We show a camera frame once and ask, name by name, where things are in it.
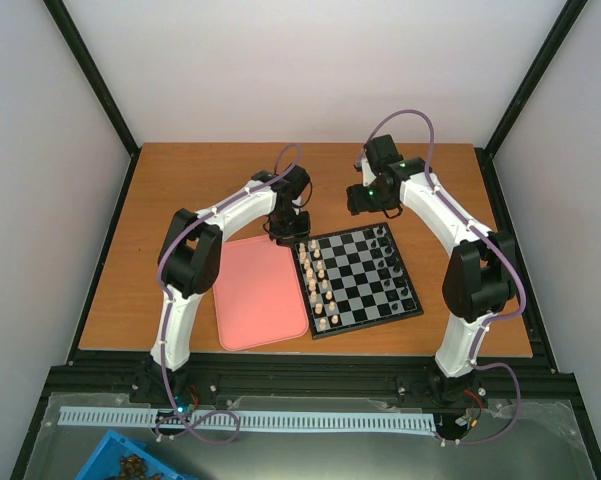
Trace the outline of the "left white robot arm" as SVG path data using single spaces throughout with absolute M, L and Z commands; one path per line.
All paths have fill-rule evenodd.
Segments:
M 190 356 L 189 340 L 205 293 L 215 283 L 223 243 L 259 217 L 267 219 L 269 239 L 291 247 L 310 232 L 310 216 L 298 204 L 311 182 L 307 171 L 290 166 L 279 175 L 254 174 L 244 187 L 223 201 L 172 217 L 158 258 L 157 280 L 163 307 L 151 357 L 161 369 L 152 388 L 166 402 L 181 400 L 188 378 L 178 371 Z

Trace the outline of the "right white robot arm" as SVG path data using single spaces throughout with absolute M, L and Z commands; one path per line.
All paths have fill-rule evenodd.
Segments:
M 412 210 L 449 257 L 442 295 L 450 312 L 428 390 L 439 405 L 462 397 L 474 381 L 484 337 L 506 304 L 521 293 L 514 266 L 515 242 L 473 218 L 420 158 L 404 158 L 389 135 L 368 140 L 355 166 L 362 181 L 347 189 L 347 208 L 363 212 Z

